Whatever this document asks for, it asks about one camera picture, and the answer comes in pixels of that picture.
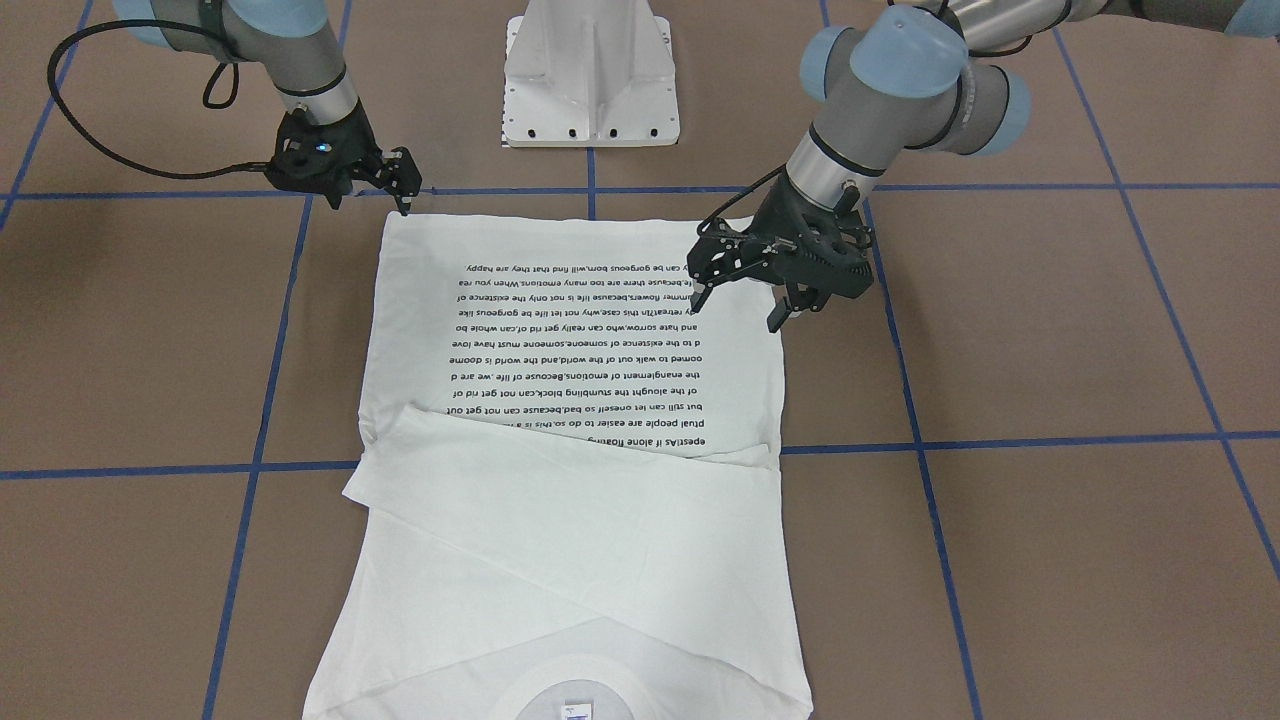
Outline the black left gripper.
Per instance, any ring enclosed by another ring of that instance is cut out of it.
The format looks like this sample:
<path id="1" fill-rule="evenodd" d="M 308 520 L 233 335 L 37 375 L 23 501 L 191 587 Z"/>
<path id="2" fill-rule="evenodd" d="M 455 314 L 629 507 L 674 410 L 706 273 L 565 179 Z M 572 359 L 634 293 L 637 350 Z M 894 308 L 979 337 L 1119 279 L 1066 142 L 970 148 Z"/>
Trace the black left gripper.
<path id="1" fill-rule="evenodd" d="M 756 181 L 717 208 L 698 225 L 698 241 L 687 254 L 694 281 L 692 313 L 700 313 L 714 287 L 744 278 L 783 286 L 767 316 L 767 329 L 778 333 L 787 319 L 806 309 L 806 301 L 829 296 L 856 299 L 874 282 L 868 250 L 876 234 L 861 219 L 861 193 L 852 182 L 838 192 L 835 208 L 805 199 L 788 179 L 771 183 L 763 204 L 744 231 L 733 229 L 723 214 L 763 183 Z"/>

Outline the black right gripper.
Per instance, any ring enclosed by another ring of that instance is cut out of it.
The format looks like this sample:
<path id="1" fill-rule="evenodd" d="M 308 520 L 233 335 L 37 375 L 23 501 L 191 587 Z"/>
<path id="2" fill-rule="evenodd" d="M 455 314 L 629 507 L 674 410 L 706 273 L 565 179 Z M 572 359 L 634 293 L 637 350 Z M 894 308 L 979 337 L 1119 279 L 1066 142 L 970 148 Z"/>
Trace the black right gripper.
<path id="1" fill-rule="evenodd" d="M 385 190 L 402 217 L 420 195 L 422 177 L 408 149 L 393 149 L 384 159 L 364 105 L 340 120 L 316 126 L 303 110 L 287 113 L 276 129 L 268 182 L 284 191 L 316 193 L 339 201 L 364 181 Z"/>

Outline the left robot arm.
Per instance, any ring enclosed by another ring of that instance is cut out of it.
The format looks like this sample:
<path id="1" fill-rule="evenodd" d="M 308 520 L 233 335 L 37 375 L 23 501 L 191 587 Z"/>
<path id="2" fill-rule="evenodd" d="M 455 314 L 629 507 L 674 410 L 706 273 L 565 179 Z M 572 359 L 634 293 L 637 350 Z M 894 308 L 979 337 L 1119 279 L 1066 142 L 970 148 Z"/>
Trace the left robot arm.
<path id="1" fill-rule="evenodd" d="M 1125 15 L 1245 37 L 1277 36 L 1275 1 L 923 1 L 890 4 L 869 29 L 833 26 L 803 55 L 800 77 L 822 105 L 769 191 L 736 231 L 721 211 L 687 255 L 698 313 L 724 283 L 785 287 L 767 325 L 855 299 L 874 281 L 876 237 L 860 208 L 904 151 L 1002 152 L 1027 128 L 1030 95 L 987 64 L 1066 22 Z"/>

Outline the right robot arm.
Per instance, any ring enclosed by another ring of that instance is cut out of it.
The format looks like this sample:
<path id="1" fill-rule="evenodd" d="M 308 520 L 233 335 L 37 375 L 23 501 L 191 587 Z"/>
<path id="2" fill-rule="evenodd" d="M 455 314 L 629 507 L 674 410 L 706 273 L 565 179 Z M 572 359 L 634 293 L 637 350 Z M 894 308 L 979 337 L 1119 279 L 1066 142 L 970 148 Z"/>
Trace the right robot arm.
<path id="1" fill-rule="evenodd" d="M 268 182 L 316 193 L 337 209 L 362 181 L 389 193 L 401 214 L 421 190 L 406 147 L 384 152 L 349 77 L 323 1 L 115 1 L 142 42 L 202 53 L 223 64 L 259 63 L 270 76 L 285 115 Z"/>

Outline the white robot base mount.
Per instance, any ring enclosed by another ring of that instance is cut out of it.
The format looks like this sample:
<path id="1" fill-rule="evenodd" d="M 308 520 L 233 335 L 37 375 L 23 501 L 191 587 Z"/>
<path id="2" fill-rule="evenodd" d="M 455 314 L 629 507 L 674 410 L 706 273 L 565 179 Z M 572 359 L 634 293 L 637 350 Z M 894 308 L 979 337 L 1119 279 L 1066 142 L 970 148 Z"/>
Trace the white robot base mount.
<path id="1" fill-rule="evenodd" d="M 507 23 L 504 73 L 507 147 L 678 142 L 671 26 L 646 1 L 531 1 Z"/>

